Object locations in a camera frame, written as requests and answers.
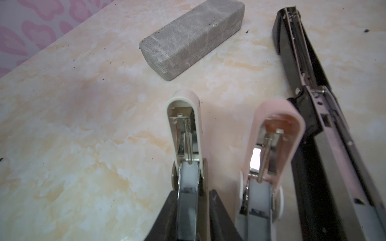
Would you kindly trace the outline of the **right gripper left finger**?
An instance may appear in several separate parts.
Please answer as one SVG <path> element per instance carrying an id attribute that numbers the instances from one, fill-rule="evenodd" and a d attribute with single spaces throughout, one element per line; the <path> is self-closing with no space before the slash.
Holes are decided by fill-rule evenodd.
<path id="1" fill-rule="evenodd" d="M 178 193 L 171 191 L 145 241 L 177 241 Z"/>

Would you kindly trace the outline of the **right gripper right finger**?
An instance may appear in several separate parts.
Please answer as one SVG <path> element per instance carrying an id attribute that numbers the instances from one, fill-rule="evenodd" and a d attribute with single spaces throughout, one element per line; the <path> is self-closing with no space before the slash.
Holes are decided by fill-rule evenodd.
<path id="1" fill-rule="evenodd" d="M 216 190 L 209 192 L 211 241 L 242 241 Z"/>

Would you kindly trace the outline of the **olive white stapler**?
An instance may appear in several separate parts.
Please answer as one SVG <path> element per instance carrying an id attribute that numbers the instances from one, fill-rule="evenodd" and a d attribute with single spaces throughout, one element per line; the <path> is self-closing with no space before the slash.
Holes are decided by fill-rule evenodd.
<path id="1" fill-rule="evenodd" d="M 166 119 L 175 152 L 172 185 L 178 192 L 177 239 L 208 237 L 208 165 L 203 157 L 201 103 L 189 89 L 176 91 L 166 104 Z"/>

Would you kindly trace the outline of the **pink white stapler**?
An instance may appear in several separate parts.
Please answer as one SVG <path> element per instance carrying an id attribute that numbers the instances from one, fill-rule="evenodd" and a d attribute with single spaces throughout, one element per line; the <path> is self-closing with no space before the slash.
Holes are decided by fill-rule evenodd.
<path id="1" fill-rule="evenodd" d="M 290 101 L 270 99 L 255 111 L 238 185 L 235 227 L 244 241 L 275 241 L 284 211 L 282 174 L 305 132 Z"/>

